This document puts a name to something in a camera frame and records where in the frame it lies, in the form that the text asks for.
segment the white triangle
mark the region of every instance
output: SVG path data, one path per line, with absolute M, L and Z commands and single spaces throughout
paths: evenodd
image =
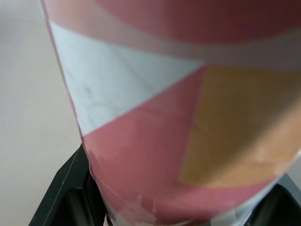
M 198 60 L 142 52 L 51 23 L 82 135 L 114 120 L 190 75 Z

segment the black plastic holder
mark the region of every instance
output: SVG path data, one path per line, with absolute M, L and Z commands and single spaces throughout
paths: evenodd
M 105 213 L 81 145 L 58 170 L 29 226 L 103 226 Z M 301 190 L 287 174 L 245 226 L 301 226 Z

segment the white floor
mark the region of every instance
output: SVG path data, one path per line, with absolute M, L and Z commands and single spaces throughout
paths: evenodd
M 80 137 L 39 0 L 0 0 L 0 31 L 0 224 L 27 226 Z

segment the cylindrical container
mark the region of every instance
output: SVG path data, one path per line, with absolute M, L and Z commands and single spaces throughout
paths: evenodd
M 243 225 L 301 146 L 301 1 L 44 6 L 113 225 Z

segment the black stand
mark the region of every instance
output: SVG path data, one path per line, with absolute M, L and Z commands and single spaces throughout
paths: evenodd
M 103 226 L 106 213 L 81 146 L 58 170 L 29 226 Z M 301 226 L 301 190 L 285 174 L 246 226 Z

